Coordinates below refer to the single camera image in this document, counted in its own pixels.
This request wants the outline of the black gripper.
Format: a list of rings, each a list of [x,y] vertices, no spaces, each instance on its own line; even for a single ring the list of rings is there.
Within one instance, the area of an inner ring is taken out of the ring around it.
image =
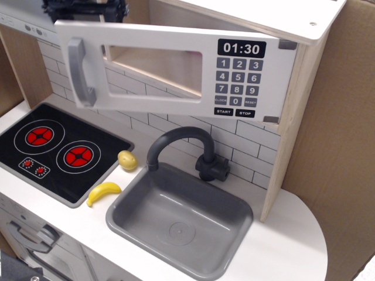
[[[57,20],[94,20],[100,16],[104,22],[121,23],[129,13],[126,1],[43,1],[42,9],[53,23]]]

